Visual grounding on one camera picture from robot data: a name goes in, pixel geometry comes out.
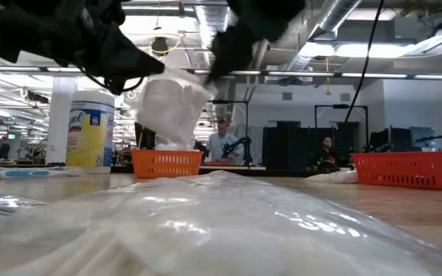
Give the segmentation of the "Lysol wipes canister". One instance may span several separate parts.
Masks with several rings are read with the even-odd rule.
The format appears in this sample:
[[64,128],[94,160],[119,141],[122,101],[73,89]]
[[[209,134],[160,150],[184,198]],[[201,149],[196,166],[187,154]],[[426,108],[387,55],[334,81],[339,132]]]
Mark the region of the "Lysol wipes canister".
[[93,90],[74,94],[68,124],[66,165],[88,174],[111,171],[114,97]]

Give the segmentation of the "black computer monitor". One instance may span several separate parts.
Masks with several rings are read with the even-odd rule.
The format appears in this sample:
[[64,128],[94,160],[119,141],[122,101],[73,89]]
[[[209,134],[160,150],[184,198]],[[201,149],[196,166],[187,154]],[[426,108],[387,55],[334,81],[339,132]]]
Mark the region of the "black computer monitor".
[[153,150],[155,148],[156,133],[140,123],[134,124],[135,140],[138,149]]

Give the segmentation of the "clear bag of cotton swabs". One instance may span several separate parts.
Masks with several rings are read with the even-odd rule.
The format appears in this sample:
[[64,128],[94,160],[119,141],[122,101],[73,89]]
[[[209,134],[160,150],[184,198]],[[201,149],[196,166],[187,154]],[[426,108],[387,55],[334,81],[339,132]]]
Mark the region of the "clear bag of cotton swabs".
[[187,150],[204,106],[218,94],[203,77],[176,68],[147,78],[136,121],[174,146]]
[[442,249],[356,209],[218,171],[10,215],[0,276],[442,276]]
[[358,183],[356,170],[340,170],[305,178],[305,182]]
[[181,143],[158,143],[155,150],[164,151],[191,151],[193,148],[190,145]]

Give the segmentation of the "black aluminium table frame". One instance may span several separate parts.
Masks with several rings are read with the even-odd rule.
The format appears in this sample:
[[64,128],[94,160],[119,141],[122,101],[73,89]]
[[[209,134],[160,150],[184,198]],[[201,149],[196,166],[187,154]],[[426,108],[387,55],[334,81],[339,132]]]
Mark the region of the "black aluminium table frame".
[[[43,169],[50,168],[53,165],[18,165],[18,164],[5,164],[0,165],[2,168],[9,169]],[[239,174],[241,176],[261,176],[261,177],[302,177],[306,178],[322,173],[323,171],[312,170],[288,170],[288,169],[267,169],[261,166],[200,166],[199,174],[207,174],[216,170],[224,170],[227,172]],[[134,174],[132,166],[112,166],[110,168],[111,173],[120,174]]]

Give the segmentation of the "overhead LED light bar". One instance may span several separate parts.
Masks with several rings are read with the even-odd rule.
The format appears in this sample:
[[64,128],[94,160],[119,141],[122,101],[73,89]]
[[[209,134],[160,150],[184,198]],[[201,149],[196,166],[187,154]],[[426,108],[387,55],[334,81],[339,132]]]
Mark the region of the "overhead LED light bar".
[[[81,74],[75,67],[19,67],[0,66],[0,72],[26,74]],[[324,71],[233,71],[228,76],[262,77],[325,77],[325,78],[360,78],[360,73],[324,72]],[[442,74],[389,74],[365,73],[365,79],[391,79],[411,81],[442,81]]]

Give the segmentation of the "blue toothbrush in clear wrapper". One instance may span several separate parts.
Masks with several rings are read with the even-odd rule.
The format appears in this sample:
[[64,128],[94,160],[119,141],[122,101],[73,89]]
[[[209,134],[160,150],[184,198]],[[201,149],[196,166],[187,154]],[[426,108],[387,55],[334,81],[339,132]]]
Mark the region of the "blue toothbrush in clear wrapper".
[[40,168],[0,167],[0,179],[48,178],[54,176],[81,176],[82,168],[54,166]]

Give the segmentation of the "black metal frame stand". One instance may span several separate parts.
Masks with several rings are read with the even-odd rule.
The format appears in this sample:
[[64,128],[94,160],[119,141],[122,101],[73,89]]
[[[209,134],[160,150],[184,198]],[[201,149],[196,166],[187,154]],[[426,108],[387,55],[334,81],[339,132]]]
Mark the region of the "black metal frame stand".
[[248,115],[249,102],[246,101],[246,100],[210,100],[209,102],[214,104],[214,105],[243,104],[245,106],[245,108],[246,108],[246,113],[245,113],[246,118],[245,118],[245,123],[243,124],[244,130],[245,130],[245,136],[243,136],[242,138],[240,138],[239,140],[237,140],[234,143],[226,144],[223,147],[223,158],[227,158],[228,155],[231,152],[234,152],[239,145],[243,145],[243,149],[244,149],[244,154],[243,154],[244,166],[247,166],[248,168],[250,168],[252,166],[253,159],[252,159],[252,155],[250,153],[252,139],[249,137],[249,134],[248,134],[249,127],[247,126],[247,123],[248,123],[248,120],[249,120],[249,115]]
[[365,121],[365,127],[366,129],[369,128],[369,112],[368,112],[368,106],[364,106],[364,105],[354,105],[351,106],[349,104],[345,104],[345,103],[338,103],[338,104],[331,104],[331,105],[315,105],[314,106],[314,125],[315,128],[318,128],[318,118],[324,113],[318,112],[319,108],[324,108],[324,109],[337,109],[337,110],[347,110],[347,111],[351,111],[352,109],[362,109],[364,111],[364,114],[361,115],[362,117],[364,117],[364,121]]

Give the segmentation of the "grey computer monitor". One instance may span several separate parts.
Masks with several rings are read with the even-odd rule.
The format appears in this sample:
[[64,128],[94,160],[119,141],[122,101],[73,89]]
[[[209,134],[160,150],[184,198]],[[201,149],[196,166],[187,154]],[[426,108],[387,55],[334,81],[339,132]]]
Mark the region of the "grey computer monitor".
[[411,126],[411,143],[414,148],[421,148],[426,151],[435,151],[436,130],[430,127]]

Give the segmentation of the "white column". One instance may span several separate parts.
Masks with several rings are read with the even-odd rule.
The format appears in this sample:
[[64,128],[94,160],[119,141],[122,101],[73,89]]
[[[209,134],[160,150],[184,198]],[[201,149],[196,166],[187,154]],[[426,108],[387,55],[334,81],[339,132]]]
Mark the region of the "white column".
[[76,77],[53,78],[46,152],[47,164],[65,162],[71,101],[77,90]]

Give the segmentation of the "person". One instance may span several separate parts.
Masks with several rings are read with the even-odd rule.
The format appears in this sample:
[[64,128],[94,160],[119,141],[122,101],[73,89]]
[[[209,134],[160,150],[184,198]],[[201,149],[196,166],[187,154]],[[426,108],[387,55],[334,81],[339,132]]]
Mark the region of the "person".
[[7,137],[6,136],[2,137],[2,142],[0,144],[0,158],[7,159],[10,149],[11,147],[8,143]]
[[313,170],[318,170],[318,163],[323,160],[331,160],[338,165],[337,154],[333,148],[332,138],[326,136],[320,143],[318,149],[314,151],[310,158],[310,166]]
[[228,132],[228,124],[225,120],[217,122],[217,133],[211,134],[206,148],[209,150],[213,162],[234,163],[243,154],[243,145],[239,145],[227,158],[223,158],[223,147],[226,144],[238,140],[236,136]]

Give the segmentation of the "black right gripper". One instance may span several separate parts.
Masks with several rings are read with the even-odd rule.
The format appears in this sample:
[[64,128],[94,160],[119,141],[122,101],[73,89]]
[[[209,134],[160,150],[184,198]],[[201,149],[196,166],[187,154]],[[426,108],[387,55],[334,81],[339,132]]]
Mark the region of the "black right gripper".
[[305,10],[305,0],[226,0],[238,20],[233,28],[218,32],[210,50],[215,56],[208,80],[217,81],[246,68],[259,38],[281,38],[289,23]]

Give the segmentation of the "red plastic basket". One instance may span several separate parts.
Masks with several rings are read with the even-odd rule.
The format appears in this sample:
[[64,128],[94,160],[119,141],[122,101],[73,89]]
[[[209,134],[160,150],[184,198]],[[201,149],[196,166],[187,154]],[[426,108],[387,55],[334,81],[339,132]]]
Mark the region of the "red plastic basket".
[[442,152],[353,153],[361,183],[442,190]]

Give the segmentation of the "silver ceiling air duct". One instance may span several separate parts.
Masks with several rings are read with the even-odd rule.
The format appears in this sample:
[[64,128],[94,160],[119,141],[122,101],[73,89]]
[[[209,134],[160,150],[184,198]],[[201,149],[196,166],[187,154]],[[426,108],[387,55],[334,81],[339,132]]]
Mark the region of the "silver ceiling air duct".
[[194,8],[202,44],[210,48],[216,34],[225,31],[229,24],[229,7],[225,0],[196,0]]
[[327,33],[336,34],[339,27],[348,16],[361,4],[362,0],[325,0],[322,10],[314,17],[305,19],[299,29],[299,50],[294,58],[287,64],[286,71],[303,71],[307,68],[312,58],[318,54],[312,53],[307,47],[313,38]]

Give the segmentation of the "black partition panel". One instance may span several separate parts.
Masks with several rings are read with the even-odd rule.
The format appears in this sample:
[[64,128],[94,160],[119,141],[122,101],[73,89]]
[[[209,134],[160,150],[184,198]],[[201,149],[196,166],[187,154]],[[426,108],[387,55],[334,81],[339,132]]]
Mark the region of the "black partition panel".
[[267,169],[313,170],[310,158],[321,141],[329,136],[338,158],[338,166],[350,163],[350,154],[358,146],[358,134],[352,127],[266,127],[263,131],[262,162]]

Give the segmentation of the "orange plastic basket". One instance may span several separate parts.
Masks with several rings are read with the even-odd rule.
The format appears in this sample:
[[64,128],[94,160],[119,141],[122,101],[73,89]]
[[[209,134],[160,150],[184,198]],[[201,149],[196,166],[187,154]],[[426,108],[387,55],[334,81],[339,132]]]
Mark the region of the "orange plastic basket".
[[131,155],[136,178],[156,179],[197,175],[203,153],[200,151],[133,149]]

